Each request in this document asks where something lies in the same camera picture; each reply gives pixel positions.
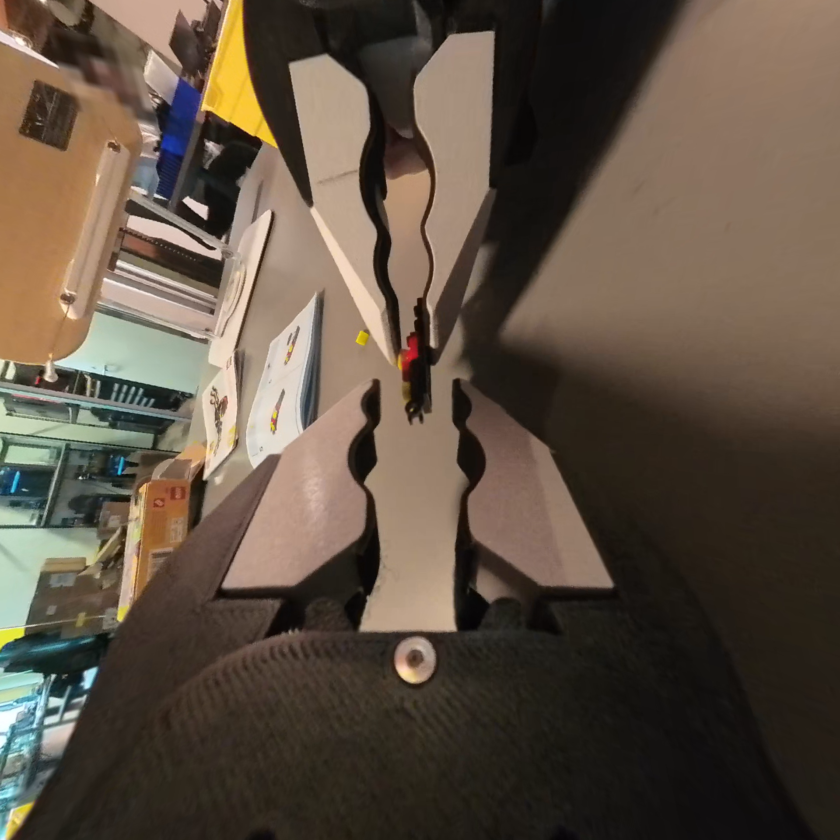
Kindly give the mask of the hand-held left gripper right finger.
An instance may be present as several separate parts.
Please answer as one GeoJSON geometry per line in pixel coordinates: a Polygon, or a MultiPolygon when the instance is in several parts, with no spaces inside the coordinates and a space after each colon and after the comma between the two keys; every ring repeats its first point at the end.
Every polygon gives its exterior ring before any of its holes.
{"type": "Polygon", "coordinates": [[[472,383],[453,383],[457,581],[486,603],[605,596],[615,584],[551,449],[472,383]]]}

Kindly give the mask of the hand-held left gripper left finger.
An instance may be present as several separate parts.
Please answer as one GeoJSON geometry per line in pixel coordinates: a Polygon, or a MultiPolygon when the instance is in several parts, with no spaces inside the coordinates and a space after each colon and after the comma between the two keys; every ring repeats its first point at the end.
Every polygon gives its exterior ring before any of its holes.
{"type": "Polygon", "coordinates": [[[375,503],[377,379],[355,387],[277,457],[220,591],[292,601],[365,601],[379,571],[375,503]]]}

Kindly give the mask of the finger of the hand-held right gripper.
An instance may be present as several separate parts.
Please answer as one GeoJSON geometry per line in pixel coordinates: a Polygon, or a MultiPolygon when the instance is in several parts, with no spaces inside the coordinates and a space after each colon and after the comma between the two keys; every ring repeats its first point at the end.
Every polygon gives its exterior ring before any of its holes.
{"type": "Polygon", "coordinates": [[[422,233],[433,351],[443,351],[454,330],[496,197],[490,186],[495,41],[492,30],[448,36],[413,84],[415,126],[432,175],[422,233]]]}
{"type": "Polygon", "coordinates": [[[373,341],[396,364],[393,304],[383,290],[385,246],[378,208],[364,202],[363,161],[373,140],[363,81],[330,55],[289,65],[311,189],[310,213],[373,341]]]}

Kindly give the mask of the black red yellow lego assembly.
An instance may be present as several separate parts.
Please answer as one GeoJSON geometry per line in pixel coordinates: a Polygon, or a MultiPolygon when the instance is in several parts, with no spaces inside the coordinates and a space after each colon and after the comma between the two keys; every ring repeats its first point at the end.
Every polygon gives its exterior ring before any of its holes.
{"type": "Polygon", "coordinates": [[[406,346],[398,356],[402,377],[402,399],[407,422],[424,423],[432,411],[432,368],[434,352],[430,340],[429,316],[426,301],[420,297],[413,310],[413,331],[406,338],[406,346]]]}

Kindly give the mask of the cardboard lego box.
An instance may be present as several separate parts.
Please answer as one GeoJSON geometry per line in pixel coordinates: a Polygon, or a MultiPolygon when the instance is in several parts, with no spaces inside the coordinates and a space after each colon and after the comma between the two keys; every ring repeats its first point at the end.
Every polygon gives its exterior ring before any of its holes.
{"type": "Polygon", "coordinates": [[[133,490],[122,558],[117,621],[126,617],[192,527],[192,489],[203,474],[205,445],[189,444],[154,465],[133,490]]]}

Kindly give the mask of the person's right hand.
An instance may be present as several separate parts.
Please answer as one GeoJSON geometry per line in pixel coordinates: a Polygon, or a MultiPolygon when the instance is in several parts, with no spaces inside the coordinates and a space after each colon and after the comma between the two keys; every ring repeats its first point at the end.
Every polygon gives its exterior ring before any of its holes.
{"type": "Polygon", "coordinates": [[[427,170],[415,138],[404,136],[389,123],[385,125],[383,162],[385,177],[389,181],[427,170]]]}

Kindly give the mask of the yellow plastic bin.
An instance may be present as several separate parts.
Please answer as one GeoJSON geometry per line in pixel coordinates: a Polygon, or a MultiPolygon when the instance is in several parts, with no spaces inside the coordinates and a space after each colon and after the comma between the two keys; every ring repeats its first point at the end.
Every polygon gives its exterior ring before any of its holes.
{"type": "Polygon", "coordinates": [[[226,2],[201,110],[277,148],[249,73],[243,11],[243,1],[226,2]]]}

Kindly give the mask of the black office chair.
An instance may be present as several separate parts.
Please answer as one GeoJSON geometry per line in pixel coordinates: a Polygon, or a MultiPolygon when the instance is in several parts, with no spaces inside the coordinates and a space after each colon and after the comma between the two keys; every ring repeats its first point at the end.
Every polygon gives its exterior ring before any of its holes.
{"type": "Polygon", "coordinates": [[[252,143],[230,141],[199,173],[199,201],[207,208],[204,228],[216,238],[225,236],[234,222],[240,183],[257,153],[258,147],[252,143]]]}

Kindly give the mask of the stack of blue bins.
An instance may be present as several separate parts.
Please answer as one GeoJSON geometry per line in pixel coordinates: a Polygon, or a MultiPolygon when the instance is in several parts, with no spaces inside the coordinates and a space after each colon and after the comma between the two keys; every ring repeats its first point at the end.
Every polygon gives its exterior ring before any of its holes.
{"type": "Polygon", "coordinates": [[[156,164],[158,196],[169,200],[185,162],[187,149],[196,126],[202,95],[188,81],[180,79],[175,86],[170,109],[164,121],[156,164]]]}

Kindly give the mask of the light blue instruction booklet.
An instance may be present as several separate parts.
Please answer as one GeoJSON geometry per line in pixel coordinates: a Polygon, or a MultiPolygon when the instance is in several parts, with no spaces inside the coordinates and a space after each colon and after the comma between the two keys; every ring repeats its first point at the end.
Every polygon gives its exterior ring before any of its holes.
{"type": "Polygon", "coordinates": [[[322,294],[270,342],[246,426],[248,462],[278,455],[315,419],[319,396],[322,294]]]}

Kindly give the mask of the white picture-cover instruction booklet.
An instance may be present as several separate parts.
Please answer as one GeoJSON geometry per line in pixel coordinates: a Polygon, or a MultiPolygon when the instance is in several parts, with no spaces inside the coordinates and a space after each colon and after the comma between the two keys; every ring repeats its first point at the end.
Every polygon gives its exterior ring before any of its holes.
{"type": "Polygon", "coordinates": [[[239,379],[244,357],[245,353],[240,349],[229,356],[201,399],[206,435],[205,481],[231,456],[238,444],[239,379]]]}

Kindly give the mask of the brown cardboard box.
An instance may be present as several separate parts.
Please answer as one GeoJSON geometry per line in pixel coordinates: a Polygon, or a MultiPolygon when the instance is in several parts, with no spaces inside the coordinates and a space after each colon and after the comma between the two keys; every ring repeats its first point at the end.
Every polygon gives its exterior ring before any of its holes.
{"type": "Polygon", "coordinates": [[[117,624],[121,563],[103,569],[83,558],[45,562],[30,604],[24,634],[62,639],[109,632],[117,624]]]}

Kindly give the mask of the metal storage shelf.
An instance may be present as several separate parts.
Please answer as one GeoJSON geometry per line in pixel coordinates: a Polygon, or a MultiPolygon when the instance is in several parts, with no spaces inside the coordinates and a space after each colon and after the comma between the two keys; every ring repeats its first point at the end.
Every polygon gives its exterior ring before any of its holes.
{"type": "Polygon", "coordinates": [[[124,508],[181,447],[194,394],[1,362],[2,529],[78,529],[124,508]]]}

